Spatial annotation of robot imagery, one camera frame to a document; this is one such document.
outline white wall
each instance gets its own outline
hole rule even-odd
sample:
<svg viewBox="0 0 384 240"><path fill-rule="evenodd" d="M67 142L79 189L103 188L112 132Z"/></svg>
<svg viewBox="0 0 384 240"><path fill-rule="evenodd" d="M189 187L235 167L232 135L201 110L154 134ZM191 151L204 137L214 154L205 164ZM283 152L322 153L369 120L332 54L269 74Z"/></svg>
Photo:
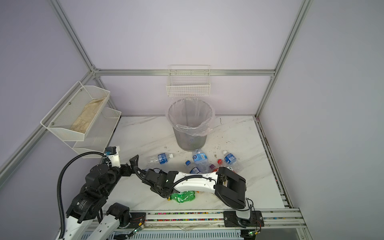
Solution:
<svg viewBox="0 0 384 240"><path fill-rule="evenodd" d="M103 76L122 115L164 115L178 98L167 95L167 76ZM255 114L269 76L213 76L211 94L200 97L216 114Z"/></svg>
<svg viewBox="0 0 384 240"><path fill-rule="evenodd" d="M98 68L274 69L302 0L61 0Z"/></svg>
<svg viewBox="0 0 384 240"><path fill-rule="evenodd" d="M0 164L36 129L87 68L46 0L0 7ZM56 184L76 153L47 133L0 190L1 239L53 239L59 229ZM63 203L97 160L80 159L64 176Z"/></svg>
<svg viewBox="0 0 384 240"><path fill-rule="evenodd" d="M383 239L384 2L314 1L261 114L317 239Z"/></svg>

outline light blue bottle label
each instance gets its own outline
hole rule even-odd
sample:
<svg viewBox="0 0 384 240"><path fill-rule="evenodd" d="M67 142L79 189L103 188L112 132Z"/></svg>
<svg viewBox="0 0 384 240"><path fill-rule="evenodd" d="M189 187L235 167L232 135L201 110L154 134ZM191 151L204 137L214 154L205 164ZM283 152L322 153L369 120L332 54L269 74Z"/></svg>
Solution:
<svg viewBox="0 0 384 240"><path fill-rule="evenodd" d="M235 158L235 156L232 153L228 153L228 155L225 156L225 161L228 164L231 164L231 162L235 162L236 161L236 158Z"/></svg>
<svg viewBox="0 0 384 240"><path fill-rule="evenodd" d="M197 169L197 167L194 167L190 172L190 174L198 174L200 171Z"/></svg>
<svg viewBox="0 0 384 240"><path fill-rule="evenodd" d="M159 154L159 155L157 156L157 158L159 159L159 163L160 163L160 164L164 164L164 163L168 162L165 153Z"/></svg>
<svg viewBox="0 0 384 240"><path fill-rule="evenodd" d="M207 159L207 156L205 155L205 153L199 153L199 154L193 155L193 161L195 161L195 162L203 160L203 159Z"/></svg>

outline gray trash bin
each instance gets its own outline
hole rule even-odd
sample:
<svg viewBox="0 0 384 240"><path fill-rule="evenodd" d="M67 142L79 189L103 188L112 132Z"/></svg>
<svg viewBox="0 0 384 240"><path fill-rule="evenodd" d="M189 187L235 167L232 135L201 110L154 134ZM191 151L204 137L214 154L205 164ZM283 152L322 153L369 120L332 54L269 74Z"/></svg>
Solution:
<svg viewBox="0 0 384 240"><path fill-rule="evenodd" d="M183 98L172 103L166 116L179 147L193 151L204 146L207 134L213 128L215 110L198 98Z"/></svg>

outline beige cloth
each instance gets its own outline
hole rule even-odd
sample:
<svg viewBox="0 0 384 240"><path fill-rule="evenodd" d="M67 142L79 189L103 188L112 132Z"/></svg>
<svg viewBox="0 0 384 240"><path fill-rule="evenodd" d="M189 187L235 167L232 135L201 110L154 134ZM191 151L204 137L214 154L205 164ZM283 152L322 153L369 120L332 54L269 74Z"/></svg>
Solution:
<svg viewBox="0 0 384 240"><path fill-rule="evenodd" d="M71 130L75 132L85 133L90 126L92 120L96 116L96 113L99 111L101 105L103 104L106 97L93 99L87 105L85 105L80 116L72 124Z"/></svg>

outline green plastic bottle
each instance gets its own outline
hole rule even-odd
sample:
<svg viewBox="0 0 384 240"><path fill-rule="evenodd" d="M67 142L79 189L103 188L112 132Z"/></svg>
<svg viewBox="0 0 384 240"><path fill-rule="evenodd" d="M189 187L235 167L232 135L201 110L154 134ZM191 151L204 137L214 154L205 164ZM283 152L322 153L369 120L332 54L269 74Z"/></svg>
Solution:
<svg viewBox="0 0 384 240"><path fill-rule="evenodd" d="M174 193L170 196L170 199L174 199L177 202L188 202L195 199L195 191L185 191L181 193Z"/></svg>

